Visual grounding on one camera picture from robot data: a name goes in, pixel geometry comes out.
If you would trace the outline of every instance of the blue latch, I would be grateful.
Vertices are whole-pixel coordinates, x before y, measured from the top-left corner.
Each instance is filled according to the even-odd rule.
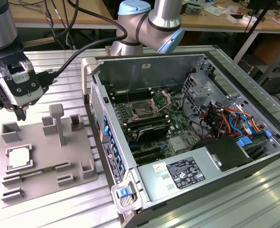
[[[120,198],[125,198],[127,196],[131,196],[132,192],[131,192],[131,189],[129,187],[127,187],[127,188],[120,189],[120,191],[118,192],[118,195]]]
[[[122,172],[122,174],[124,175],[125,174],[125,167],[123,164],[120,165],[120,170]]]
[[[270,132],[269,130],[266,130],[266,131],[265,131],[265,135],[266,135],[268,138],[270,138],[270,137],[273,136],[272,132]]]
[[[109,126],[106,126],[104,129],[104,134],[108,134],[108,132],[109,132]]]
[[[112,140],[111,140],[111,144],[112,144],[113,146],[115,146],[115,145],[116,145],[116,142],[115,142],[115,140],[114,140],[114,139],[112,139]]]
[[[113,151],[115,152],[115,156],[118,156],[119,155],[119,150],[117,149],[117,147],[115,146]]]
[[[239,138],[239,140],[237,141],[237,143],[240,146],[246,146],[252,143],[252,140],[248,137],[248,136],[244,136],[242,138]]]
[[[118,155],[118,157],[116,158],[116,162],[118,165],[120,165],[122,163],[122,159],[121,159],[120,155]]]

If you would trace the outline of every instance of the motherboard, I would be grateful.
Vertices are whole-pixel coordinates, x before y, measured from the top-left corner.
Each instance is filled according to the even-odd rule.
[[[117,119],[138,165],[190,151],[200,140],[174,93],[156,89],[144,96],[125,94],[124,103],[115,99]]]

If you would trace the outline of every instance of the power supply label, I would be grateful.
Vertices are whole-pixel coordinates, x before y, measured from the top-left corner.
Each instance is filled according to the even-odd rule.
[[[205,176],[193,157],[171,163],[167,165],[167,169],[178,189],[184,189],[205,180]]]

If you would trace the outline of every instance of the metal extrusion surface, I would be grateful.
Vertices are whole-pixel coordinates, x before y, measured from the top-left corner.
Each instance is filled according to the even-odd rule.
[[[221,50],[213,46],[178,47],[174,52],[208,51],[258,99],[272,115],[280,121],[280,105],[246,77],[246,73],[230,60]],[[154,53],[144,49],[144,53]],[[37,72],[52,68],[57,70],[73,51],[28,52]],[[35,106],[28,110],[23,124],[38,123],[48,115],[51,104],[62,103],[65,117],[80,114],[85,121],[99,177],[96,181],[18,205],[0,209],[0,227],[67,227],[86,224],[88,227],[121,227],[103,167],[92,137],[87,113],[82,100],[81,59],[105,56],[104,49],[82,53],[58,77],[58,82]],[[237,91],[222,75],[217,82],[228,94]],[[15,121],[12,113],[0,111],[0,126]],[[249,178],[234,183],[218,192],[198,199],[179,209],[165,214],[143,225],[144,228],[162,227],[280,227],[280,159]]]

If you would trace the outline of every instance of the computer chassis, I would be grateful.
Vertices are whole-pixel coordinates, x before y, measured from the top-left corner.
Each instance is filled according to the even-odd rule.
[[[222,81],[235,89],[234,92],[227,93],[225,87],[215,80],[216,71]],[[84,58],[82,76],[85,107],[123,227],[139,227],[175,208],[247,178],[280,158],[280,122],[209,52]],[[88,77],[93,82],[87,83]],[[166,107],[153,105],[155,96],[159,94],[164,99],[159,101]],[[149,125],[149,130],[147,126],[145,129],[139,128],[131,134],[135,124],[147,121],[147,117],[141,119],[137,115],[139,109],[135,115],[137,101],[145,103],[140,106],[143,116],[143,112],[147,112],[154,121],[161,118],[163,122],[157,126]],[[178,123],[179,120],[184,121],[180,116],[159,115],[161,108],[182,112],[190,128]],[[237,114],[232,114],[236,118],[235,128],[239,124],[239,128],[243,129],[241,136],[234,136],[233,144],[230,142],[233,137],[223,132],[223,138],[220,137],[217,143],[225,142],[229,137],[228,143],[216,145],[215,142],[205,142],[206,138],[217,138],[210,137],[213,134],[210,127],[215,125],[215,121],[202,119],[208,109],[213,109],[216,115],[225,109],[249,114],[242,121],[241,114],[238,114],[239,119],[236,118]],[[254,125],[246,126],[253,118],[258,128],[256,131],[253,130]],[[213,130],[220,134],[221,127],[215,126]],[[165,139],[165,145],[154,147],[157,152],[149,150],[151,154],[140,156],[144,162],[139,164],[143,160],[138,159],[138,153],[147,146],[142,146],[140,134],[147,134],[148,137],[144,138],[146,143],[154,137],[151,132],[158,130],[159,133],[160,129],[164,133],[162,139],[168,137],[169,140]],[[194,133],[198,132],[201,135],[197,135],[199,139],[196,143],[193,141],[196,140]],[[244,134],[247,139],[250,138],[250,142],[243,140]],[[149,145],[155,145],[158,140],[153,139]],[[131,141],[135,141],[136,146],[140,145],[140,152],[136,155],[131,151],[134,146],[130,144]],[[160,153],[165,154],[167,150],[176,152],[176,155],[161,156]]]

